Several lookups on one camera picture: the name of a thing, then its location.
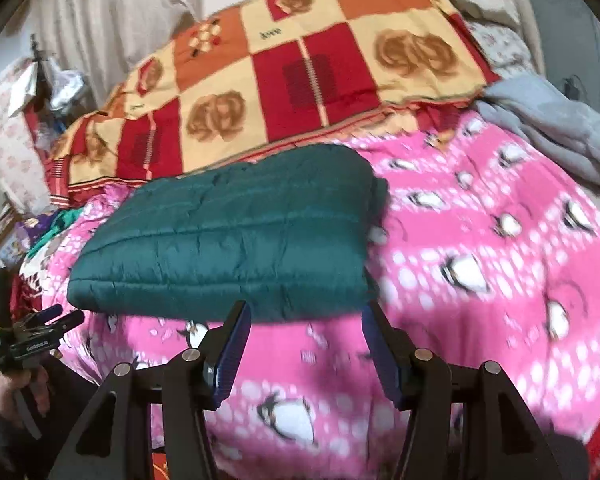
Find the pink penguin print blanket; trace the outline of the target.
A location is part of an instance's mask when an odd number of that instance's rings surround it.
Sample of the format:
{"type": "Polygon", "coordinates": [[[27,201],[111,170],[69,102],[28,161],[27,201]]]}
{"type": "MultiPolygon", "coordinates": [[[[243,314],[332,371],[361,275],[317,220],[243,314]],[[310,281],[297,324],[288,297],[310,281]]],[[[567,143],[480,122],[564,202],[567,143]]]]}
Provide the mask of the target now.
{"type": "MultiPolygon", "coordinates": [[[[331,144],[387,181],[367,271],[389,322],[446,362],[499,362],[533,414],[587,437],[600,419],[600,211],[531,145],[480,116],[443,150],[414,132],[331,144]]],[[[136,190],[108,185],[23,267],[44,307],[69,304],[73,263],[136,190]]],[[[361,311],[259,323],[230,397],[207,417],[219,466],[238,479],[373,479],[407,418],[381,391],[361,311]]],[[[222,323],[83,310],[62,359],[100,382],[122,361],[162,364],[222,323]]]]}

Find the white refrigerator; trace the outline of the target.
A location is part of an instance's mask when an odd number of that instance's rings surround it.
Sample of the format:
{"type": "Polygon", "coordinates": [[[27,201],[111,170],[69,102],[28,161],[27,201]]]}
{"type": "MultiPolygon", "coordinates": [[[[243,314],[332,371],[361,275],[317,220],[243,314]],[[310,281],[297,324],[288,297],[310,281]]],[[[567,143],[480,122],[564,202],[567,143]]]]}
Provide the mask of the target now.
{"type": "Polygon", "coordinates": [[[567,98],[600,112],[600,21],[584,0],[530,0],[546,78],[567,98]]]}

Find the dark green puffer jacket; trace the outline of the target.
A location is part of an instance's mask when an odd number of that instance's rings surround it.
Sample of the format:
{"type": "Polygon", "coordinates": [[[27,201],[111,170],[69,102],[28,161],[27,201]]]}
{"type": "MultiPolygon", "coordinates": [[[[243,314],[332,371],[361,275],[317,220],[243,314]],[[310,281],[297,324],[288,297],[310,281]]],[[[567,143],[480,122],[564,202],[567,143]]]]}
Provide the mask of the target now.
{"type": "Polygon", "coordinates": [[[378,295],[368,237],[389,187],[343,145],[315,144],[136,190],[73,263],[69,304],[97,313],[259,323],[333,318],[378,295]]]}

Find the grey sweatshirt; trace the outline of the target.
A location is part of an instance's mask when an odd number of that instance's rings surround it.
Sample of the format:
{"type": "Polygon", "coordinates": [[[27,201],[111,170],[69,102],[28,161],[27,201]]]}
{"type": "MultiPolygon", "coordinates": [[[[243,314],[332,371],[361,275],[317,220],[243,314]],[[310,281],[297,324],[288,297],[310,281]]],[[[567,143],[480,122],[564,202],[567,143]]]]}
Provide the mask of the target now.
{"type": "Polygon", "coordinates": [[[472,107],[600,188],[600,113],[588,104],[568,99],[541,76],[523,74],[491,84],[472,107]]]}

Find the red yellow rose quilt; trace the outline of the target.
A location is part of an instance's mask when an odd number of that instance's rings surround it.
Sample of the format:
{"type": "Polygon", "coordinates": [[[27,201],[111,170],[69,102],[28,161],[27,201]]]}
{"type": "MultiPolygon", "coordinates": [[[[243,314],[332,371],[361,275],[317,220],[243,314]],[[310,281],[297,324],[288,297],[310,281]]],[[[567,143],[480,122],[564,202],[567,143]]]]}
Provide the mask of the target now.
{"type": "Polygon", "coordinates": [[[451,134],[496,75],[450,0],[248,0],[146,56],[47,159],[53,204],[363,131],[451,134]]]}

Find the floral white fabric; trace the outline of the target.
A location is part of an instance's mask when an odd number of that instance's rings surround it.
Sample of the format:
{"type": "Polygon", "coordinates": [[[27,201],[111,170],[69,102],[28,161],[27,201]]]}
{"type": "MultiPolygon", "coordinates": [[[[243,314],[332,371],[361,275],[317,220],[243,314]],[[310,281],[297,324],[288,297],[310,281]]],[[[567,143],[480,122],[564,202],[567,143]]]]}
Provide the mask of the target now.
{"type": "Polygon", "coordinates": [[[0,74],[0,190],[22,214],[39,214],[50,206],[42,158],[23,111],[12,114],[17,81],[30,73],[30,58],[18,58],[0,74]]]}

